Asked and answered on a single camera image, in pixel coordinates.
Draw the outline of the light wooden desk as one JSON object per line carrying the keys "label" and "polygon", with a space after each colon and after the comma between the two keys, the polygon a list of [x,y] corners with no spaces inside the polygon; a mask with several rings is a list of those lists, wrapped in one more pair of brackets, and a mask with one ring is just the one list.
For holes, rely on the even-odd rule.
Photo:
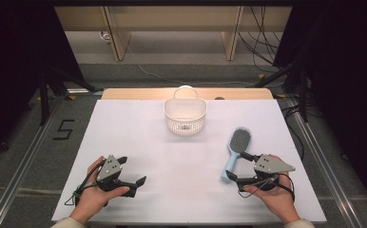
{"label": "light wooden desk", "polygon": [[232,61],[240,32],[283,32],[290,7],[57,7],[65,31],[106,31],[114,58],[124,59],[133,31],[217,31]]}

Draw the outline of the light blue hairbrush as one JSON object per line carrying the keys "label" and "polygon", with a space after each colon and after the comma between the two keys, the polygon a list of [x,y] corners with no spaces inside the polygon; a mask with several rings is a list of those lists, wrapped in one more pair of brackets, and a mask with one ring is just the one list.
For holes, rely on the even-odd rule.
{"label": "light blue hairbrush", "polygon": [[241,156],[241,152],[247,151],[250,141],[251,132],[248,128],[241,126],[235,129],[227,145],[229,159],[221,173],[222,181],[230,182],[226,172],[233,171],[237,159]]}

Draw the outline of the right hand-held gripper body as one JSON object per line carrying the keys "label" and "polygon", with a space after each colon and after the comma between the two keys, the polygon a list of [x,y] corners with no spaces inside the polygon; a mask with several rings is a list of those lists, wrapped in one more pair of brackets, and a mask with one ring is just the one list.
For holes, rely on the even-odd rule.
{"label": "right hand-held gripper body", "polygon": [[275,188],[280,182],[280,173],[292,172],[296,168],[271,155],[260,155],[255,158],[254,171],[257,175],[256,186],[263,191]]}

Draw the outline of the person's right hand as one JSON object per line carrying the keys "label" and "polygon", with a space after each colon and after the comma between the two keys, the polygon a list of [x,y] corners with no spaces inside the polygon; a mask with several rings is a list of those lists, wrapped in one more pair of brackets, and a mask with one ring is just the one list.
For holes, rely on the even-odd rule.
{"label": "person's right hand", "polygon": [[258,187],[252,185],[245,185],[243,190],[262,200],[268,210],[277,216],[284,225],[300,220],[292,194],[289,191],[281,187],[261,191]]}

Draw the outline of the metal floor rail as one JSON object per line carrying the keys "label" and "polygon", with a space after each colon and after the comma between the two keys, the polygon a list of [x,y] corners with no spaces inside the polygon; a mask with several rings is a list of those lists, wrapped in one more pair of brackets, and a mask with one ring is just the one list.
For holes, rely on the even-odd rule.
{"label": "metal floor rail", "polygon": [[302,162],[327,221],[318,228],[367,228],[367,191],[327,122],[311,106],[304,121],[294,99],[284,100],[287,124],[292,128]]}
{"label": "metal floor rail", "polygon": [[52,105],[50,106],[52,110],[49,112],[47,118],[43,123],[39,125],[31,142],[29,144],[29,148],[26,150],[22,160],[18,163],[17,169],[12,173],[11,179],[7,186],[2,190],[0,195],[0,226],[5,219],[16,195],[17,192],[23,183],[29,168],[31,167],[37,153],[40,150],[40,147],[48,134],[48,129],[50,128],[51,121],[61,105],[63,97],[55,97],[52,101]]}

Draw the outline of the white plastic basket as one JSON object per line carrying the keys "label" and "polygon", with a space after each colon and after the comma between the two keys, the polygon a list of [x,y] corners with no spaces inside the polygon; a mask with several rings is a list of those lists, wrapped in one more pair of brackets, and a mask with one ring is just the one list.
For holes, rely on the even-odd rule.
{"label": "white plastic basket", "polygon": [[207,103],[190,85],[178,87],[173,96],[164,101],[167,128],[179,136],[193,136],[203,130]]}

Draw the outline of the wooden table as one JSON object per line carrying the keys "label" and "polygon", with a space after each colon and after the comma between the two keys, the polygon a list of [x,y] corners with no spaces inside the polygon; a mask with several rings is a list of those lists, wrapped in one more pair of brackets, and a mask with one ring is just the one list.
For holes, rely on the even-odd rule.
{"label": "wooden table", "polygon": [[[200,98],[205,100],[272,100],[267,88],[199,87]],[[175,92],[174,87],[160,88],[108,88],[103,100],[166,100]]]}

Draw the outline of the person's left hand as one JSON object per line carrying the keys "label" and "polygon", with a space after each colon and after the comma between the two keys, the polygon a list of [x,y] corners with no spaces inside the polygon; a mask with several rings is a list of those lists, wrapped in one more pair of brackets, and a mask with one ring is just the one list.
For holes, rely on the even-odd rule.
{"label": "person's left hand", "polygon": [[128,191],[129,188],[126,186],[108,192],[104,192],[98,186],[86,188],[68,219],[84,227],[94,215],[102,210],[108,201],[120,197]]}

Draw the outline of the black metal stand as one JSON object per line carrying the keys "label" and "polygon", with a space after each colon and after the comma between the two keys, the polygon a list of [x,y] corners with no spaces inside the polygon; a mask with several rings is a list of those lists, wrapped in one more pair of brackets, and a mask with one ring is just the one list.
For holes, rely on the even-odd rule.
{"label": "black metal stand", "polygon": [[255,87],[262,88],[274,82],[281,76],[286,75],[287,78],[284,80],[283,91],[285,93],[294,93],[296,89],[299,90],[299,113],[302,119],[307,123],[306,114],[306,90],[307,90],[307,77],[306,70],[303,67],[301,61],[294,60],[278,72],[273,73],[266,79],[261,80],[255,84]]}
{"label": "black metal stand", "polygon": [[44,125],[48,121],[50,114],[48,88],[50,88],[56,96],[65,96],[68,90],[64,85],[64,81],[72,82],[89,92],[103,91],[102,88],[90,85],[84,79],[78,79],[61,68],[55,66],[44,67],[40,73],[39,81],[41,125]]}

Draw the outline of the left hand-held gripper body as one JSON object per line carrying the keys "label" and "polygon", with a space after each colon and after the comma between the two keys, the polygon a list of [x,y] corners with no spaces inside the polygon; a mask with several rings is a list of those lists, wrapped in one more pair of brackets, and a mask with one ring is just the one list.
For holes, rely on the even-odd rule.
{"label": "left hand-held gripper body", "polygon": [[113,155],[109,155],[96,178],[99,188],[108,192],[121,186],[127,186],[127,182],[119,180],[122,170],[122,164],[119,164]]}

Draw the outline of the black curtain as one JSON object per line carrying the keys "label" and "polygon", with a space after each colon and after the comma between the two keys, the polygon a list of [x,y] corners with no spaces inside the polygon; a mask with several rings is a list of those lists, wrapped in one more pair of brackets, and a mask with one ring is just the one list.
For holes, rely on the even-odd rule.
{"label": "black curtain", "polygon": [[0,0],[0,144],[37,90],[43,73],[55,84],[84,77],[53,6]]}
{"label": "black curtain", "polygon": [[276,64],[299,56],[301,43],[321,24],[305,55],[312,93],[367,190],[367,0],[284,1],[293,10]]}

